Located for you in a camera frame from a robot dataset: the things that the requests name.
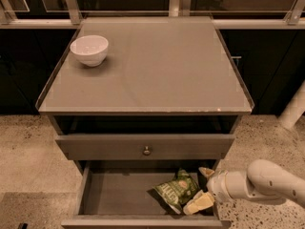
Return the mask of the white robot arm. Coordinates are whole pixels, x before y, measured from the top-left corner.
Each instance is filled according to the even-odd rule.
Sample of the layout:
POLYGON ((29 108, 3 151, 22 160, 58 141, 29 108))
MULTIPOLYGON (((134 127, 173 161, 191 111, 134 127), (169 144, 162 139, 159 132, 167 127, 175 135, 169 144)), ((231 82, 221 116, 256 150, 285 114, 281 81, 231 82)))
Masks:
POLYGON ((183 208, 185 215, 192 215, 235 199, 251 202, 274 201, 281 204, 291 200, 305 207, 305 180, 289 173, 279 165, 257 159, 246 170, 227 171, 200 167, 199 172, 207 179, 208 191, 200 190, 183 208))

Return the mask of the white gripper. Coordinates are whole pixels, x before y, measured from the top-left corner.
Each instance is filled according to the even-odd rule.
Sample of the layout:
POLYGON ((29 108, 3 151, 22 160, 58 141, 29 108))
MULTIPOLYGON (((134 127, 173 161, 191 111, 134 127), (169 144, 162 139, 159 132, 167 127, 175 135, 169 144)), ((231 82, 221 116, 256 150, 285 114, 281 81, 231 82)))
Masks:
POLYGON ((208 179, 207 188, 209 192, 203 192, 200 190, 183 207, 185 215, 193 215, 201 210, 212 207, 214 205, 214 200, 218 203, 224 203, 230 200, 230 194, 226 186, 227 171, 223 170, 215 172, 214 170, 205 167, 199 167, 198 170, 208 179))

